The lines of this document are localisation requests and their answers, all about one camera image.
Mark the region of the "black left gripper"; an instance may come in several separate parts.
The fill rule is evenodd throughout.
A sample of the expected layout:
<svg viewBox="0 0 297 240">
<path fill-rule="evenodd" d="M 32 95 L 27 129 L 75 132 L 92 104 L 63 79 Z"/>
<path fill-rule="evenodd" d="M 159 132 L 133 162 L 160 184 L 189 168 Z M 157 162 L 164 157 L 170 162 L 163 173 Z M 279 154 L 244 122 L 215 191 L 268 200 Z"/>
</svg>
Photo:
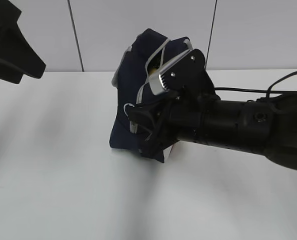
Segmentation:
<svg viewBox="0 0 297 240">
<path fill-rule="evenodd" d="M 23 74 L 40 79 L 46 64 L 23 36 L 18 21 L 22 11 L 9 0 L 0 0 L 0 80 L 19 84 Z"/>
</svg>

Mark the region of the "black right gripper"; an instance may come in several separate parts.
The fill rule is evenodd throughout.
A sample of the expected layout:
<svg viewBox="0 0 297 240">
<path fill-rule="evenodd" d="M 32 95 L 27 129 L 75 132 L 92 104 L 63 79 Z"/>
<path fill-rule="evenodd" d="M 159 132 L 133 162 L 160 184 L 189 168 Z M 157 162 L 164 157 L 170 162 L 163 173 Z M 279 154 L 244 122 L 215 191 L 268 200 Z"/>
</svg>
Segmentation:
<svg viewBox="0 0 297 240">
<path fill-rule="evenodd" d="M 127 104 L 130 132 L 149 133 L 141 143 L 146 158 L 161 159 L 162 151 L 179 142 L 241 150 L 241 102 L 221 100 L 210 93 L 193 97 L 186 89 L 177 98 L 152 104 Z"/>
</svg>

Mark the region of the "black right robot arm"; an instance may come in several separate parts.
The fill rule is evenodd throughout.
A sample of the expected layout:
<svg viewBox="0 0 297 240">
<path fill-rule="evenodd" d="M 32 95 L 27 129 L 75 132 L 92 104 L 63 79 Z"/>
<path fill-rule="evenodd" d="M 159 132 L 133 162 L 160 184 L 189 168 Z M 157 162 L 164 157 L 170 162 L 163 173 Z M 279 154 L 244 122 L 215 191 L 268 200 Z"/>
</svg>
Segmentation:
<svg viewBox="0 0 297 240">
<path fill-rule="evenodd" d="M 145 131 L 139 149 L 147 158 L 183 141 L 264 156 L 297 170 L 297 93 L 228 101 L 212 90 L 182 87 L 124 110 Z"/>
</svg>

